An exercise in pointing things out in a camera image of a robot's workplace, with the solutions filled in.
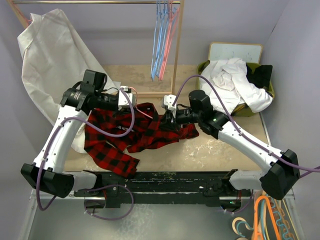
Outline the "red black plaid shirt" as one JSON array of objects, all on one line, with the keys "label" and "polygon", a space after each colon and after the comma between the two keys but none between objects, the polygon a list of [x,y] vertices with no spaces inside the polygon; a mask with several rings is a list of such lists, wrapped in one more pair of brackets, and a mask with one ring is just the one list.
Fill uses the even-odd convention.
[{"label": "red black plaid shirt", "polygon": [[199,136],[194,124],[185,125],[177,132],[163,130],[162,116],[152,103],[140,103],[137,107],[153,119],[135,110],[134,126],[123,137],[106,136],[88,125],[85,127],[84,150],[95,164],[127,179],[135,175],[139,159],[125,154],[125,151],[139,153],[146,149],[155,150]]}]

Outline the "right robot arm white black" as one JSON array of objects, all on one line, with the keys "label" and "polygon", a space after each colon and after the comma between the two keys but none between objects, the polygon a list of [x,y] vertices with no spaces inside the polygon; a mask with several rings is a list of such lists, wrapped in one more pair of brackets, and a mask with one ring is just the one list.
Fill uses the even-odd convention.
[{"label": "right robot arm white black", "polygon": [[281,151],[250,135],[229,117],[213,109],[210,98],[203,90],[193,90],[188,95],[190,106],[178,109],[174,103],[175,95],[165,95],[162,107],[165,115],[161,122],[167,127],[198,124],[207,135],[225,142],[251,159],[259,171],[234,169],[222,183],[222,190],[228,196],[239,190],[263,190],[276,200],[282,200],[300,178],[298,156],[288,149]]}]

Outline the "pink wire hanger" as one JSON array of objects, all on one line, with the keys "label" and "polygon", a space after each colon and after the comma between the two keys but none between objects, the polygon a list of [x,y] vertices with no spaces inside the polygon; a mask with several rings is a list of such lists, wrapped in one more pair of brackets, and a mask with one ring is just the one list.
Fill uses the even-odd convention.
[{"label": "pink wire hanger", "polygon": [[129,89],[131,89],[131,90],[133,90],[133,91],[135,92],[135,98],[136,98],[135,106],[134,106],[135,109],[136,109],[139,113],[141,113],[142,115],[146,116],[147,118],[153,119],[152,116],[150,116],[150,115],[144,113],[143,111],[139,110],[138,104],[137,104],[137,100],[138,100],[138,92],[137,92],[137,90],[136,90],[134,87],[129,87]]}]

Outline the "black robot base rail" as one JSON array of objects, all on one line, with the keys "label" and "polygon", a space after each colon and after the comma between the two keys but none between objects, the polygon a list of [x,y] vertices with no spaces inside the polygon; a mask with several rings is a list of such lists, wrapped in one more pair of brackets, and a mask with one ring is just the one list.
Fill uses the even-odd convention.
[{"label": "black robot base rail", "polygon": [[75,197],[84,197],[86,206],[118,208],[121,204],[205,205],[239,209],[241,200],[251,195],[249,189],[235,190],[227,183],[228,171],[137,172],[126,179],[113,172],[96,173],[93,191],[76,190]]}]

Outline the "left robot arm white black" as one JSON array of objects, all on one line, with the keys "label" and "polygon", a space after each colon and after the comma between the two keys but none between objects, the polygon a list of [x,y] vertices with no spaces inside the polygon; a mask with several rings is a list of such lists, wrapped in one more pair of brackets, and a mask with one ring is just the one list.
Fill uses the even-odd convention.
[{"label": "left robot arm white black", "polygon": [[65,198],[71,191],[85,189],[91,196],[103,191],[103,184],[97,175],[88,171],[65,173],[65,162],[82,124],[87,122],[94,109],[118,111],[130,108],[134,111],[135,95],[128,86],[121,86],[116,95],[104,91],[108,77],[102,72],[86,70],[83,80],[67,89],[60,101],[57,120],[38,156],[31,164],[25,163],[20,172],[36,190],[59,198]]}]

